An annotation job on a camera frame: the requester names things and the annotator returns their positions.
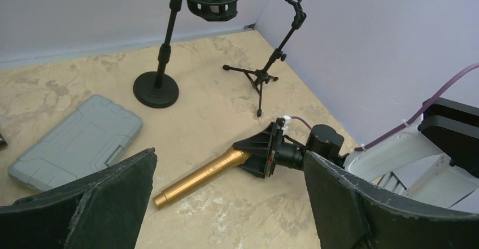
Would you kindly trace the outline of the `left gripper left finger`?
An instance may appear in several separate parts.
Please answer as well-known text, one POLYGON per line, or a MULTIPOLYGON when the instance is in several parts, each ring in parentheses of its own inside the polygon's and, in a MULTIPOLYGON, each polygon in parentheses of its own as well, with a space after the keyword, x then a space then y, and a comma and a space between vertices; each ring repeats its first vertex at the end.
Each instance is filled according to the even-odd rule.
POLYGON ((1 207, 2 248, 134 248, 157 156, 143 150, 86 177, 1 207))

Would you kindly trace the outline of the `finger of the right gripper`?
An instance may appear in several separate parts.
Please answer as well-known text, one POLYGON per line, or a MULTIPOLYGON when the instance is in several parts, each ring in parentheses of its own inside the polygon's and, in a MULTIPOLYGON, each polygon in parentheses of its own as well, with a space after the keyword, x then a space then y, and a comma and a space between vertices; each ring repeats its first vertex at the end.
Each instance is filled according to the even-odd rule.
POLYGON ((271 175, 272 159, 266 156, 251 155, 238 167, 255 177, 267 178, 271 175))
POLYGON ((232 144, 235 150, 268 158, 279 147, 279 125, 271 122, 261 132, 232 144))

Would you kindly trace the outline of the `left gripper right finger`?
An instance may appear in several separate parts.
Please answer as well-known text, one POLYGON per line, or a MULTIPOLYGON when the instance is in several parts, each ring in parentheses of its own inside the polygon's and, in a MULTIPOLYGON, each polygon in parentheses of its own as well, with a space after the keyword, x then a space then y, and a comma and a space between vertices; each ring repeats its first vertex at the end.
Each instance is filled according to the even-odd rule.
POLYGON ((382 189, 308 151, 304 179, 321 248, 477 248, 478 215, 382 189))

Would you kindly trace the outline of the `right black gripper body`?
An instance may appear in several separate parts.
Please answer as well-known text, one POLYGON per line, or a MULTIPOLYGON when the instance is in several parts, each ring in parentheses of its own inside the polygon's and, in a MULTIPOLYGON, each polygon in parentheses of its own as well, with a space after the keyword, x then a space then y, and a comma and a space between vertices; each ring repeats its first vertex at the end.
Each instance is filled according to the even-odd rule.
POLYGON ((277 165, 303 171, 305 145, 287 134, 283 135, 281 118, 277 118, 275 122, 279 125, 279 147, 269 156, 272 159, 271 175, 273 175, 277 165))

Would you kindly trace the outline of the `gold microphone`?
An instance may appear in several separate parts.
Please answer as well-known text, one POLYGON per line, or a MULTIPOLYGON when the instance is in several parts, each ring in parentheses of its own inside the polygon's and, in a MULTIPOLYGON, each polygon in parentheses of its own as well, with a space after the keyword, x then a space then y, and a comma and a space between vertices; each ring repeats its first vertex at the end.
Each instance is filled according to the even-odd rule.
POLYGON ((204 186, 225 171, 244 164, 251 154, 230 147, 216 159, 169 185, 153 197, 158 210, 170 206, 204 186))

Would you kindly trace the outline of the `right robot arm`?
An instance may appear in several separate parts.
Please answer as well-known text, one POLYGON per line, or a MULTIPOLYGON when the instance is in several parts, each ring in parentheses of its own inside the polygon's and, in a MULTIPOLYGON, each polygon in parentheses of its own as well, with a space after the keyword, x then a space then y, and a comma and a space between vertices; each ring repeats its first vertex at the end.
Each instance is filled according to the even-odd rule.
POLYGON ((312 151, 377 186, 436 207, 478 212, 478 108, 438 98, 410 125, 369 149, 341 155, 344 137, 332 127, 312 127, 306 143, 286 134, 290 116, 271 122, 261 132, 235 142, 248 152, 242 165, 266 178, 275 167, 302 171, 312 151))

